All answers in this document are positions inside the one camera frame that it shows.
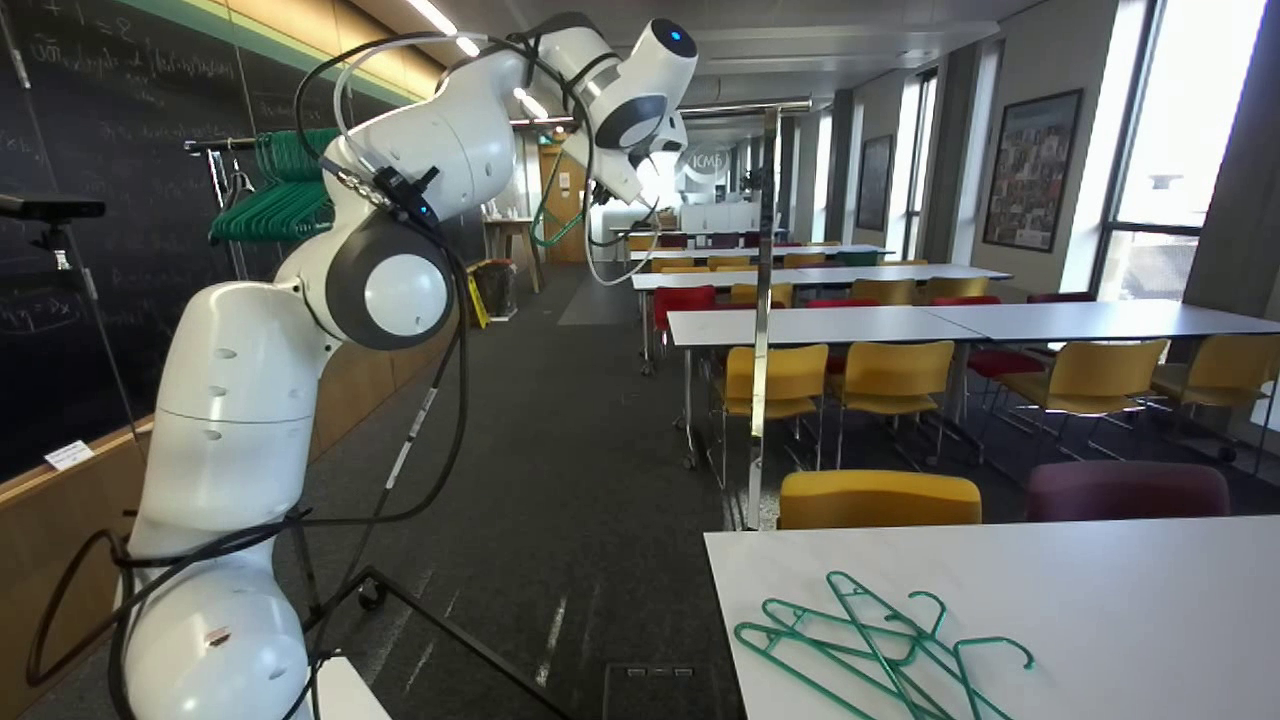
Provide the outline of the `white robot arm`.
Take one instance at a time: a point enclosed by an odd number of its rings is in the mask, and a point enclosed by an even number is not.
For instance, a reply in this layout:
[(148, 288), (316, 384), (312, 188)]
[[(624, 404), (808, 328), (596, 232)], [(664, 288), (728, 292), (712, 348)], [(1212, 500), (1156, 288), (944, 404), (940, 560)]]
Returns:
[(268, 280), (200, 288), (172, 336), (128, 532), (124, 700), (136, 720), (304, 720), (312, 660), (272, 540), (300, 508), (320, 376), (336, 348), (400, 352), (452, 312), (432, 232), (500, 196), (508, 100), (552, 84), (568, 152), (632, 200), (632, 164), (672, 124), (700, 44), (672, 20), (612, 48), (564, 12), (516, 48), (452, 68), (432, 96), (344, 128), (320, 152), (332, 224)]

